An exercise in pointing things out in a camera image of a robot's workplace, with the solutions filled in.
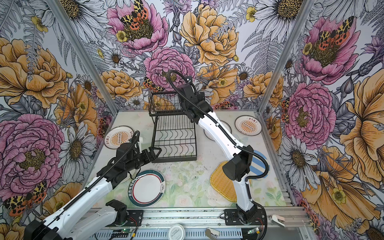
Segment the white plate green red rim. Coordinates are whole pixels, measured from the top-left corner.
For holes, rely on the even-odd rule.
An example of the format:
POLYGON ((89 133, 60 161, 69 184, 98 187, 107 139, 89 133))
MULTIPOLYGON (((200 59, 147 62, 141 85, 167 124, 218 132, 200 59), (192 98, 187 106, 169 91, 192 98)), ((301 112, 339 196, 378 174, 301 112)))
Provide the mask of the white plate green red rim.
POLYGON ((160 172, 145 170, 131 181, 128 197, 134 206, 146 208, 162 198, 165 188, 165 178, 160 172))

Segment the yellow woven square plate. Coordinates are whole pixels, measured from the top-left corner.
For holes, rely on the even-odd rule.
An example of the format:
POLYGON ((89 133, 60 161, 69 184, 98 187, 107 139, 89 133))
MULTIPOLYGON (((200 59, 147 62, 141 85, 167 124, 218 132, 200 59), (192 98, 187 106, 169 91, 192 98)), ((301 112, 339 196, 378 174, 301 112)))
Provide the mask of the yellow woven square plate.
POLYGON ((237 202, 237 194, 233 181, 230 180, 223 171, 223 166, 228 161, 221 162, 210 177, 210 184, 213 189, 222 197, 232 203, 237 202))

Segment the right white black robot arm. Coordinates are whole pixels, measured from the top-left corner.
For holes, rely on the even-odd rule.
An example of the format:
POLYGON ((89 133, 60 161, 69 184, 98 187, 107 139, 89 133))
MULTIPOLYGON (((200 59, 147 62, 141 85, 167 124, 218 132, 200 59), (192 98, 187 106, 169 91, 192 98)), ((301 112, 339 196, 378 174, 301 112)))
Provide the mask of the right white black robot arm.
POLYGON ((233 181, 237 195, 238 218, 249 225, 264 207, 256 203, 251 195, 249 180, 262 179, 269 173, 266 159, 256 154, 252 146, 245 146, 237 140, 222 124, 213 108, 205 100, 205 94, 198 92, 190 77, 176 70, 169 70, 166 79, 179 96, 180 106, 190 121, 210 133, 221 147, 228 162, 222 167, 224 174, 233 181), (251 176, 253 158, 258 158, 265 166, 260 175, 251 176))

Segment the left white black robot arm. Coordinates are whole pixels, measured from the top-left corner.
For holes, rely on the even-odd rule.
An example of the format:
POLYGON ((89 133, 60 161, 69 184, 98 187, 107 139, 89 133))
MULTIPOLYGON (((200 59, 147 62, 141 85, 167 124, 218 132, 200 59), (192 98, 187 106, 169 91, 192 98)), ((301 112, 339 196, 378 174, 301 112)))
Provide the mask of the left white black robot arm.
POLYGON ((123 225, 129 219, 126 204, 112 200, 92 216, 81 218, 105 195, 115 189, 132 170, 155 161, 161 148, 141 150, 140 132, 121 144, 115 157, 97 172, 93 180, 72 200, 43 221, 32 221, 25 228, 25 240, 75 240, 87 238, 109 225, 123 225))

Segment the orange sunburst plate left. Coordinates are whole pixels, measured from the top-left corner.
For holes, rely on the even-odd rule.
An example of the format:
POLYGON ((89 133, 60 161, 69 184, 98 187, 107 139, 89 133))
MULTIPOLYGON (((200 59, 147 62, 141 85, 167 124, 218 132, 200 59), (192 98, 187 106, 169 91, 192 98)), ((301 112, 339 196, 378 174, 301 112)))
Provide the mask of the orange sunburst plate left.
POLYGON ((117 149, 121 144, 127 143, 134 135, 134 130, 129 126, 118 126, 106 133, 104 146, 108 149, 117 149))

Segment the orange sunburst plate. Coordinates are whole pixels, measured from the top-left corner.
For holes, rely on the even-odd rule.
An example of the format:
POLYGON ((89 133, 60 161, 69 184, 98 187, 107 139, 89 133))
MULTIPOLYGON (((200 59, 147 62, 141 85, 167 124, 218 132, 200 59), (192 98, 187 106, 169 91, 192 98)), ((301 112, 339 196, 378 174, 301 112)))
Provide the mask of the orange sunburst plate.
POLYGON ((134 135, 134 130, 129 126, 118 126, 106 133, 104 146, 108 149, 117 149, 121 144, 127 143, 134 135))
POLYGON ((257 136, 262 132, 260 121, 249 115, 237 117, 235 127, 241 134, 246 136, 257 136))

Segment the orange sunburst plate right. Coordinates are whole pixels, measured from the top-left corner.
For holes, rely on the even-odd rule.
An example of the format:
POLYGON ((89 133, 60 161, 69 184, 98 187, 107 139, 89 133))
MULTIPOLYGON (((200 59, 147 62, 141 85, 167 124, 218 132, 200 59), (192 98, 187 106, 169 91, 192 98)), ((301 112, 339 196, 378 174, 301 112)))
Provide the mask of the orange sunburst plate right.
POLYGON ((241 134, 246 136, 257 136, 262 132, 260 121, 249 115, 237 117, 235 127, 241 134))

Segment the round white lid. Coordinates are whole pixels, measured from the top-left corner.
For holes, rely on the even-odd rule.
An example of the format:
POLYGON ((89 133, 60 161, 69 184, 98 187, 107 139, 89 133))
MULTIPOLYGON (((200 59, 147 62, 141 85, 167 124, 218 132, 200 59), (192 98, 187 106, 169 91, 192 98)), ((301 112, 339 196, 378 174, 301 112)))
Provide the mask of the round white lid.
POLYGON ((169 240, 184 240, 186 236, 186 231, 184 227, 180 224, 173 225, 168 232, 169 240))

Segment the blue white striped plate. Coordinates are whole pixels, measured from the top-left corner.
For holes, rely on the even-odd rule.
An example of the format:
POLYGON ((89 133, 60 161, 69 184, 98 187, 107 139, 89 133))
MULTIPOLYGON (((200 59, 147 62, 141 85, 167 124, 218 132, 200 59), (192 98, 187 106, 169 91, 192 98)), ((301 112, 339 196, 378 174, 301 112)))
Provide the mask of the blue white striped plate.
MULTIPOLYGON (((261 153, 257 150, 254 150, 254 153, 261 156, 263 159, 265 159, 265 161, 269 164, 269 170, 272 169, 272 167, 270 165, 269 157, 267 155, 264 155, 263 153, 261 153)), ((250 175, 251 176, 258 176, 258 175, 261 175, 264 171, 265 171, 264 163, 258 157, 253 156, 252 163, 250 166, 250 175)))

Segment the grey clip tool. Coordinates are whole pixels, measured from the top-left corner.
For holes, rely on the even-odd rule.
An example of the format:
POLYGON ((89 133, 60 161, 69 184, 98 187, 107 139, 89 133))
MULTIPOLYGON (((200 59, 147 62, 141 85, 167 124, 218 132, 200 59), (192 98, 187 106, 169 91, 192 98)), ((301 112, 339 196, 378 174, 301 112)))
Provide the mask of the grey clip tool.
POLYGON ((212 228, 207 228, 205 230, 205 235, 210 240, 217 240, 220 236, 220 232, 212 228))

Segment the aluminium front rail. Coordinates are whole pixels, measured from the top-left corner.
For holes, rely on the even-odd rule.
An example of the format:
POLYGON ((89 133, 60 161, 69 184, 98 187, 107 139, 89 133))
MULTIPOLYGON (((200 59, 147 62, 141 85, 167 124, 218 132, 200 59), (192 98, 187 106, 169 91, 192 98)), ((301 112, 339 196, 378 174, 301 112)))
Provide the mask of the aluminium front rail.
MULTIPOLYGON (((142 226, 140 228, 168 228, 175 224, 180 224, 187 228, 198 227, 236 227, 226 226, 223 208, 143 208, 144 211, 142 226)), ((267 214, 267 225, 269 227, 279 227, 271 224, 270 216, 279 215, 285 218, 286 228, 299 228, 310 226, 310 220, 302 207, 265 207, 267 214)))

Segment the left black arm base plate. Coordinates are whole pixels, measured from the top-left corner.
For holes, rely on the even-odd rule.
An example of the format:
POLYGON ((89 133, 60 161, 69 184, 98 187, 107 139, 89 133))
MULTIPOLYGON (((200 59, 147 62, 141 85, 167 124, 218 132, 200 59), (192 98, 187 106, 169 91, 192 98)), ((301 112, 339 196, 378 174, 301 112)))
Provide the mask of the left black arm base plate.
POLYGON ((127 217, 121 227, 141 227, 143 215, 143 210, 127 210, 127 217))

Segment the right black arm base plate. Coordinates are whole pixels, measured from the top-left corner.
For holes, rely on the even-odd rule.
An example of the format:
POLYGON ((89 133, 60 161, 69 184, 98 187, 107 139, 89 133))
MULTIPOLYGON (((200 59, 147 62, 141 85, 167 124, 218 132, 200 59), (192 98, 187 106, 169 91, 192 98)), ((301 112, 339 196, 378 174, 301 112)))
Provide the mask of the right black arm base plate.
POLYGON ((226 226, 261 226, 267 222, 267 214, 263 209, 258 209, 251 215, 252 212, 245 213, 238 209, 224 209, 224 220, 226 226))

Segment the white clip on rail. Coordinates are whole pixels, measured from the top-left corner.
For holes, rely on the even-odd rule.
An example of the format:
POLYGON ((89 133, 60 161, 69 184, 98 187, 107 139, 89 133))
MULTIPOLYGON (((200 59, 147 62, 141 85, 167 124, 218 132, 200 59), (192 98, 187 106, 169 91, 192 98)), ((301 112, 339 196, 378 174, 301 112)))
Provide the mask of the white clip on rail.
POLYGON ((279 215, 271 215, 270 216, 271 224, 277 224, 279 227, 285 228, 285 218, 279 215))

